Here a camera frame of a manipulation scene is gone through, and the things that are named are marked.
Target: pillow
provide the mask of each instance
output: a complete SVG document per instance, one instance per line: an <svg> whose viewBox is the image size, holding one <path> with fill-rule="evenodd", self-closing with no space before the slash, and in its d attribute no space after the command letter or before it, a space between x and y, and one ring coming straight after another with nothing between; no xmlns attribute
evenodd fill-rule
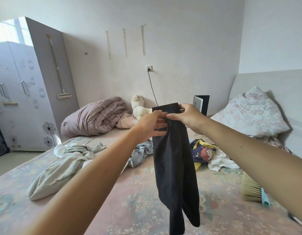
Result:
<svg viewBox="0 0 302 235"><path fill-rule="evenodd" d="M132 128L136 123L137 123L137 119L134 116L132 116L128 113L124 113L122 118L120 118L120 120L118 121L116 127L117 128Z"/></svg>
<svg viewBox="0 0 302 235"><path fill-rule="evenodd" d="M273 136L290 129L278 106L257 86L237 95L211 119L256 137Z"/></svg>

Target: cable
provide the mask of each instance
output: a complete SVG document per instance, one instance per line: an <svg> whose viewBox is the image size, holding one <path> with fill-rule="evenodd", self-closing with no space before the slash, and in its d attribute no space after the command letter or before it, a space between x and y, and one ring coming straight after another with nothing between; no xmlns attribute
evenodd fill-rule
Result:
<svg viewBox="0 0 302 235"><path fill-rule="evenodd" d="M152 92L153 92L153 95L154 95L155 102L156 102L157 106L159 106L158 102L156 101L155 94L154 94L154 91L153 91L153 88L152 88L152 83L151 83L151 78L150 78L149 70L150 70L150 69L148 68L148 75L149 75L149 80L150 80L151 89L152 89Z"/></svg>

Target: headboard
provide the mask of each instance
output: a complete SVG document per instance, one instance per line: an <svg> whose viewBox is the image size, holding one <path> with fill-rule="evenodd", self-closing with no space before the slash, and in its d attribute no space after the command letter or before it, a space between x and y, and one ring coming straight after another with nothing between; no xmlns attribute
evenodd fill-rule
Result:
<svg viewBox="0 0 302 235"><path fill-rule="evenodd" d="M285 145L302 158L302 69L238 74L229 100L258 86L275 101L290 132L281 135Z"/></svg>

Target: mop head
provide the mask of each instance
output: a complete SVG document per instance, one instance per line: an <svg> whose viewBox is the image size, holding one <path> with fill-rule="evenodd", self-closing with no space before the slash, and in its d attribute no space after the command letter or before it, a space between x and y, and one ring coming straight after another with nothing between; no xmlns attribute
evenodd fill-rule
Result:
<svg viewBox="0 0 302 235"><path fill-rule="evenodd" d="M70 98L70 97L72 97L72 95L71 95L70 93L64 93L64 94L59 94L59 95L57 95L57 98L58 98L59 100L61 100L61 99L66 99L66 98Z"/></svg>

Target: white alpaca plush toy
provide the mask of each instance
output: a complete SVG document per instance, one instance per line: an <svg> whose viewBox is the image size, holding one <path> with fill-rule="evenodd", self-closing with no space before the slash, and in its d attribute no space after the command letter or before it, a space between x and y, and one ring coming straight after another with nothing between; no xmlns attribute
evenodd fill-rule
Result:
<svg viewBox="0 0 302 235"><path fill-rule="evenodd" d="M140 120L145 114L152 113L152 109L148 109L143 107L144 100L141 95L134 95L132 97L132 108L133 108L133 116Z"/></svg>

